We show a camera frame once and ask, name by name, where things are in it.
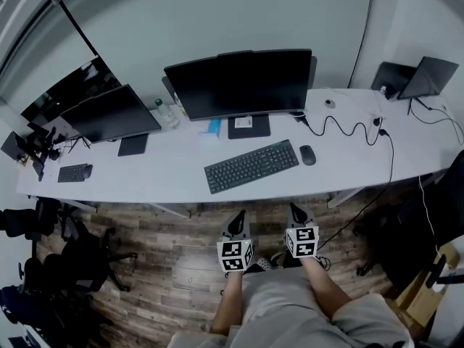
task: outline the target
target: black monitor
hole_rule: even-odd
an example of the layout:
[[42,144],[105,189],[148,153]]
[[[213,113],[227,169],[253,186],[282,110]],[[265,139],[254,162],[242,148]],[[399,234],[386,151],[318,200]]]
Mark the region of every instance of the black monitor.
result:
[[443,59],[422,58],[410,82],[397,98],[412,99],[419,96],[440,95],[458,67],[456,63]]
[[305,108],[311,50],[242,51],[165,68],[188,117],[292,112]]
[[92,143],[161,130],[129,85],[82,101],[61,116]]

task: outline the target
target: small keyboard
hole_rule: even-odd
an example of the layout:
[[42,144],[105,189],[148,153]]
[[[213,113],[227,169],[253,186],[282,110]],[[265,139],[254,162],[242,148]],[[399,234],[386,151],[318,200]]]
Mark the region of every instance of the small keyboard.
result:
[[299,165],[288,139],[214,165],[204,172],[212,194],[232,189]]
[[84,182],[87,164],[64,166],[59,169],[58,183]]

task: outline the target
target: white wall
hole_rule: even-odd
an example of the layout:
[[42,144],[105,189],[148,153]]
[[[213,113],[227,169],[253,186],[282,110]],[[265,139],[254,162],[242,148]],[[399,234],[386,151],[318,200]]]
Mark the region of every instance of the white wall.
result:
[[381,62],[417,66],[423,56],[456,62],[443,90],[464,124],[464,0],[374,0],[353,88],[370,88]]
[[369,0],[64,0],[121,83],[169,99],[163,68],[247,49],[311,48],[315,87],[347,87]]
[[[0,146],[4,143],[11,129],[0,120]],[[0,210],[3,209],[32,209],[34,200],[29,200],[25,195],[16,194],[18,169],[15,161],[3,152],[0,152]],[[22,264],[30,257],[31,242],[24,236],[10,239],[5,232],[0,231],[0,288],[18,285],[20,279],[17,272],[17,264]],[[19,325],[12,325],[0,312],[0,346],[10,347],[8,337],[22,335]]]
[[58,81],[95,56],[61,7],[30,34],[0,80],[0,96],[20,114]]

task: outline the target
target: computer mouse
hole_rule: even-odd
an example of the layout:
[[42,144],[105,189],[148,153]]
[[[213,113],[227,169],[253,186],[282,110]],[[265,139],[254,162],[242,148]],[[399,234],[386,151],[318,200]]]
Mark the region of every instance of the computer mouse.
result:
[[301,146],[299,148],[299,153],[302,154],[303,164],[311,166],[316,163],[316,155],[311,146]]
[[84,168],[84,178],[85,179],[89,179],[90,176],[92,175],[92,169],[94,168],[93,165],[87,165],[85,168]]

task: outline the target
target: white cable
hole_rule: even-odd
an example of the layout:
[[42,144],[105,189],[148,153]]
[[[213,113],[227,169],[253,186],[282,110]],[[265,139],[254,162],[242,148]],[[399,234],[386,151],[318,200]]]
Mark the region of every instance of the white cable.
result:
[[[426,208],[427,220],[428,220],[428,224],[430,224],[430,229],[432,230],[432,234],[434,235],[434,244],[435,244],[435,231],[434,231],[434,227],[432,226],[432,223],[430,221],[430,218],[428,217],[428,209],[427,209],[427,205],[426,205],[426,194],[425,194],[425,192],[423,191],[423,188],[422,188],[421,176],[420,175],[419,175],[419,186],[420,186],[420,190],[422,191],[422,203],[423,203],[423,206]],[[438,256],[441,257],[440,252],[438,251],[438,247],[436,246],[436,244],[435,244],[435,250],[436,250],[436,253],[438,254]]]

